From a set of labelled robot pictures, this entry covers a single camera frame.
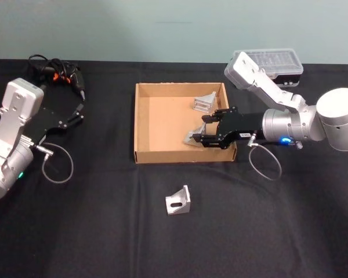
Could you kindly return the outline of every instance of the label sticker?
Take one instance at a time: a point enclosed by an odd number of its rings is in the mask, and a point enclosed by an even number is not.
[[[240,137],[241,138],[249,138],[249,137],[251,137],[251,134],[250,133],[240,133]]]

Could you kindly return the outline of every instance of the black table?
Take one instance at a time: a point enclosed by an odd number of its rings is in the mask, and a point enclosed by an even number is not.
[[[225,64],[79,64],[85,121],[48,139],[71,152],[74,177],[49,183],[39,154],[0,200],[0,277],[348,277],[348,153],[326,140],[271,147],[278,182],[251,169],[241,144],[233,163],[135,165],[135,83],[224,82],[241,112],[266,106],[226,80]],[[0,60],[0,103],[25,65]],[[291,91],[314,104],[336,87],[348,87],[348,65],[308,64]],[[43,104],[68,113],[78,100],[50,87]],[[272,173],[268,156],[255,159]],[[169,217],[165,196],[183,184],[191,211]]]

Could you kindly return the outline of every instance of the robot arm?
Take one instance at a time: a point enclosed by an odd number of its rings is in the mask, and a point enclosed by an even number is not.
[[[286,140],[301,148],[301,141],[327,137],[331,147],[348,151],[348,88],[327,92],[317,105],[307,105],[302,96],[281,90],[245,52],[234,56],[224,74],[238,89],[255,93],[271,109],[264,115],[241,115],[232,107],[203,116],[205,123],[219,122],[216,135],[193,134],[204,147],[225,149],[238,140],[249,140],[250,147],[258,145],[255,140],[286,145]]]
[[[221,114],[215,111],[210,117],[214,119],[213,122],[219,122],[215,138],[194,134],[196,142],[201,142],[205,147],[227,148],[231,142],[249,140],[253,134],[256,140],[270,142],[280,142],[282,138],[289,138],[292,142],[321,141],[325,138],[316,106],[307,105],[298,94],[281,90],[245,52],[234,56],[224,74],[238,89],[255,93],[271,109],[264,115],[241,115],[235,108],[222,110]],[[202,117],[205,123],[208,117]]]
[[[8,83],[0,108],[0,198],[33,160],[31,139],[22,136],[25,125],[38,112],[44,92],[17,78]]]

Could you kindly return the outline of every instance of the cardboard box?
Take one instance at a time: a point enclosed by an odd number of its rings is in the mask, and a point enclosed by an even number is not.
[[[136,163],[234,161],[236,146],[199,148],[183,143],[190,130],[203,124],[193,110],[194,97],[216,92],[215,109],[228,108],[223,83],[139,83],[135,92],[134,156]],[[206,125],[215,134],[218,123]]]

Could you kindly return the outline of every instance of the clear plastic container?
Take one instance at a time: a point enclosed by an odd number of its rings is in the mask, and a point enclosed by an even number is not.
[[[241,51],[245,52],[259,67],[264,68],[271,79],[276,79],[280,75],[303,73],[302,63],[293,49],[238,50],[233,53],[233,57]]]

